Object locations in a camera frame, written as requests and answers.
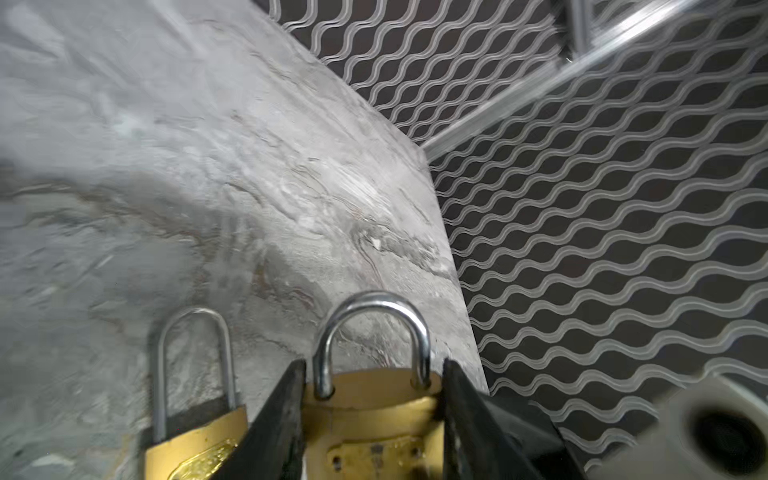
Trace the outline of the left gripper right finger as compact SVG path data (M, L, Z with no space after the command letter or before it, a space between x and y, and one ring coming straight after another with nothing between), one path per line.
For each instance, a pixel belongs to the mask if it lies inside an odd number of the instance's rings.
M443 364L445 479L583 479L553 422L521 398L479 392L461 365Z

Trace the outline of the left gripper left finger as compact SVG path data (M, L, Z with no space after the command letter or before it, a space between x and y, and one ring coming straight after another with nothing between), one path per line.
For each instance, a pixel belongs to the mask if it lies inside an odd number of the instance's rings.
M305 375L304 360L289 364L242 441L212 475L214 479L302 477Z

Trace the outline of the small brass padlock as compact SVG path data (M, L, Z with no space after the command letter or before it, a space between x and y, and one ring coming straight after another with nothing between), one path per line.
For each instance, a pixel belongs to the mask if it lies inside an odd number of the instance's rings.
M410 335L408 368L334 374L332 346L349 320L383 313ZM344 300L320 328L312 381L302 403L309 479L440 479L444 475L442 378L431 369L431 339L418 309L395 293Z

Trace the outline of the long shackle brass padlock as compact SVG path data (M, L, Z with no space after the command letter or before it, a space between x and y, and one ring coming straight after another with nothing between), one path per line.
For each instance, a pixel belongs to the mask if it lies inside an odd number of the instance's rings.
M222 387L227 412L180 435L168 435L168 385L166 347L169 332L183 319L204 315L217 327ZM248 429L247 409L237 399L230 328L213 309L192 306L174 313L160 328L154 344L156 364L152 373L152 439L145 453L144 477L151 480L210 479L223 465Z

